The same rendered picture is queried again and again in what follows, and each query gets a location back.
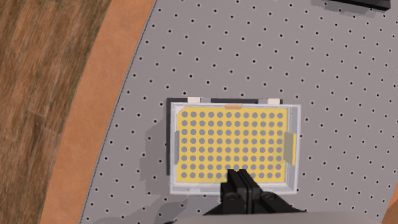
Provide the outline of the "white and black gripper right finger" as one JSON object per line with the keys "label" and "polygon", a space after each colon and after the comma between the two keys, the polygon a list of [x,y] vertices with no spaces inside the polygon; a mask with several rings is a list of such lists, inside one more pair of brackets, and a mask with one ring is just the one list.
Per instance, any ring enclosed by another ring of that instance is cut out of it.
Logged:
{"label": "white and black gripper right finger", "polygon": [[293,208],[273,192],[263,191],[246,169],[237,171],[247,190],[246,214],[276,214],[307,212]]}

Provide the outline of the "grey flat base plate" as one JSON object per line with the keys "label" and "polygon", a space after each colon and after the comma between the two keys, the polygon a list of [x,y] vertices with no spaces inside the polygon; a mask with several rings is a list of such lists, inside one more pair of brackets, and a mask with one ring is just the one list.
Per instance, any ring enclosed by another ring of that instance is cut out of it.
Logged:
{"label": "grey flat base plate", "polygon": [[398,0],[155,0],[119,91],[78,224],[202,216],[170,195],[167,98],[301,105],[297,194],[307,212],[382,222],[398,182]]}

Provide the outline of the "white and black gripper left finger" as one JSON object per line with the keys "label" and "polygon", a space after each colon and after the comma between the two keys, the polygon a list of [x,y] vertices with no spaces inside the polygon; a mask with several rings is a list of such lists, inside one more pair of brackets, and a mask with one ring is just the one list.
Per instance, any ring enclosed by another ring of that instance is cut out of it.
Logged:
{"label": "white and black gripper left finger", "polygon": [[220,184],[221,204],[203,215],[246,214],[246,197],[247,190],[238,173],[227,169],[227,182]]}

